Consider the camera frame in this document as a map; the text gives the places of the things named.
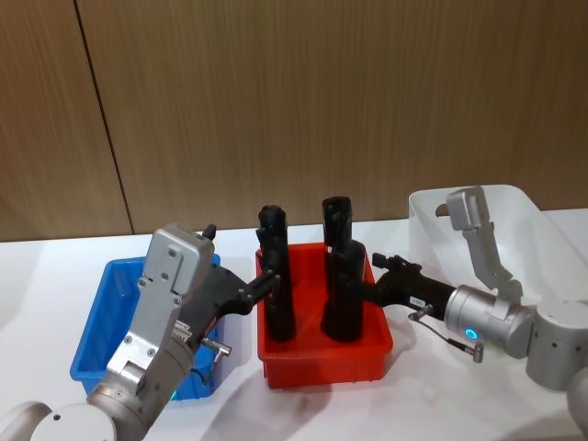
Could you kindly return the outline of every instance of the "table surface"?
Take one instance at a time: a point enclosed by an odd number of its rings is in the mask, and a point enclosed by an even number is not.
[[[588,209],[547,215],[588,258]],[[322,226],[290,227],[288,236],[290,243],[320,242]],[[0,243],[0,415],[22,401],[57,409],[84,400],[69,368],[104,266],[145,255],[150,238]],[[406,256],[408,221],[356,222],[354,238],[370,254]],[[223,266],[254,277],[253,229],[219,231],[215,245]],[[145,439],[582,439],[565,395],[533,383],[525,360],[489,348],[476,365],[409,322],[407,313],[402,306],[386,309],[394,349],[383,380],[299,390],[267,387],[255,312],[227,317],[222,333],[234,351],[223,361],[224,381],[207,399],[170,402]]]

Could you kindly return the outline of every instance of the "blue plastic bin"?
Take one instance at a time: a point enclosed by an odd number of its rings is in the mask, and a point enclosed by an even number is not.
[[[108,361],[129,330],[139,301],[137,281],[142,274],[144,260],[144,257],[113,260],[104,268],[70,368],[72,379],[81,381],[87,394],[105,376]],[[219,265],[221,259],[215,254],[212,263]],[[209,337],[217,337],[216,327],[210,331]],[[204,377],[208,377],[213,358],[213,351],[201,346],[194,355],[194,367]],[[213,378],[203,385],[200,376],[191,373],[172,396],[172,400],[209,397],[216,389],[215,386]]]

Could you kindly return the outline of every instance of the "metal bracket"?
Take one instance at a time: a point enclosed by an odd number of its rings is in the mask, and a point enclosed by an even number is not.
[[[494,238],[494,223],[482,187],[463,188],[447,195],[447,210],[455,231],[462,231],[476,277],[498,289],[492,316],[503,320],[511,305],[520,304],[523,288],[503,267]]]
[[[172,337],[180,308],[204,281],[214,245],[178,225],[157,230],[139,279],[139,304],[127,335],[107,365],[131,393],[138,394],[145,373]]]

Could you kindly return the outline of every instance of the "wooden wall panel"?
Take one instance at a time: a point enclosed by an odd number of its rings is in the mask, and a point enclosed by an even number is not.
[[[130,212],[404,217],[418,189],[588,206],[584,0],[80,0]]]
[[[130,232],[71,0],[0,2],[0,241]]]

